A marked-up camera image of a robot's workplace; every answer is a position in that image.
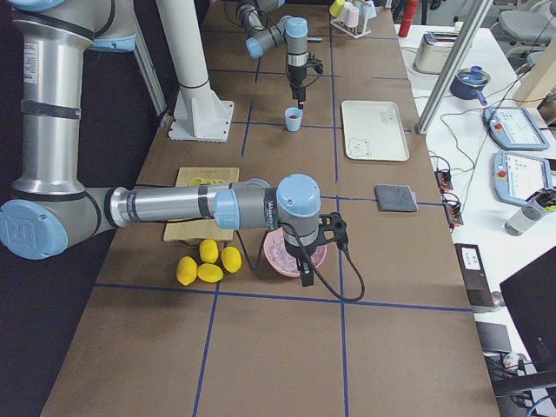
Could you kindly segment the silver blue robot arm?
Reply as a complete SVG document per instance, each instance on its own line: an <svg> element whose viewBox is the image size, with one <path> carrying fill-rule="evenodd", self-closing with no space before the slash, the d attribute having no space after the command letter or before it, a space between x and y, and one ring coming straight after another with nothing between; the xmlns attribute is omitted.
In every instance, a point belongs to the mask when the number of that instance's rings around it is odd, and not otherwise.
<svg viewBox="0 0 556 417"><path fill-rule="evenodd" d="M245 41L249 55L258 59L271 49L286 45L286 76L297 108L306 102L306 86L309 65L308 24L302 17L284 16L270 27L263 25L263 17L280 9L284 1L238 1L235 17L247 34Z"/></svg>
<svg viewBox="0 0 556 417"><path fill-rule="evenodd" d="M83 52L128 52L136 46L134 1L6 1L23 34L23 169L14 198L1 206L1 242L15 255L42 260L105 230L131 223L215 219L219 228L283 225L287 252L303 287L314 283L310 260L323 245L320 191L293 174L271 188L258 179L186 188L89 188L77 180ZM286 44L288 81L302 109L309 58L308 23L285 16L266 29L259 15L284 1L238 1L252 57ZM180 84L172 139L225 142L234 103L211 89L194 1L156 1Z"/></svg>

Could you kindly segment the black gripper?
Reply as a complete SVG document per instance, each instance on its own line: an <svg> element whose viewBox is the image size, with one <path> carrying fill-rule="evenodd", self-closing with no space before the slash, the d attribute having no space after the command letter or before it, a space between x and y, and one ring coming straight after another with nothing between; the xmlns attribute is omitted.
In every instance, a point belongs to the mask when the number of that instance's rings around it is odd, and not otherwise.
<svg viewBox="0 0 556 417"><path fill-rule="evenodd" d="M296 259L297 268L300 272L301 285L310 287L314 285L314 272L309 265L310 257L315 252L316 246L310 244L307 246L296 246L289 242L285 243L286 251L289 255Z"/></svg>

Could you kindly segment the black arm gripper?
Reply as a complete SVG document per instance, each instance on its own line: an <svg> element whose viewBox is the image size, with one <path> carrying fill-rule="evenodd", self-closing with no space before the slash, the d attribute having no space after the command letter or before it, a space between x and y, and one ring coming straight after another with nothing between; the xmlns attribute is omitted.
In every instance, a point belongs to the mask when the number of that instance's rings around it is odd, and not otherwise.
<svg viewBox="0 0 556 417"><path fill-rule="evenodd" d="M307 77L307 69L304 66L287 66L287 79L292 90L292 99L296 102L298 109L304 108L304 80Z"/></svg>

